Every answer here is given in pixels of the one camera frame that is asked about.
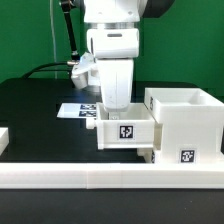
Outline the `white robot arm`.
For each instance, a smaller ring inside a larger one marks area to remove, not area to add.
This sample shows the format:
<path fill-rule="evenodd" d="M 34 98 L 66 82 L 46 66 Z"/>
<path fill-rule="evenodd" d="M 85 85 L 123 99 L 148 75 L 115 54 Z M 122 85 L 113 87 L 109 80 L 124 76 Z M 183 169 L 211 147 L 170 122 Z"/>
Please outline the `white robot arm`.
<path fill-rule="evenodd" d="M 175 0 L 79 0 L 87 25 L 87 51 L 73 67 L 79 89 L 100 89 L 103 109 L 111 119 L 131 101 L 134 59 L 139 56 L 142 18 L 159 18 Z"/>

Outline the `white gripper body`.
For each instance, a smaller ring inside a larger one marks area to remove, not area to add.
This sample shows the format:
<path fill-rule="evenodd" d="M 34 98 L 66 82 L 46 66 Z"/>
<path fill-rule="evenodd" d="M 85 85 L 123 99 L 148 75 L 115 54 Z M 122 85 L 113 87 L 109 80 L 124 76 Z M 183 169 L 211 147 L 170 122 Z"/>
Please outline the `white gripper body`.
<path fill-rule="evenodd" d="M 107 112 L 124 112 L 131 101 L 134 59 L 139 55 L 139 30 L 89 29 L 87 49 L 72 69 L 78 89 L 98 85 Z"/>

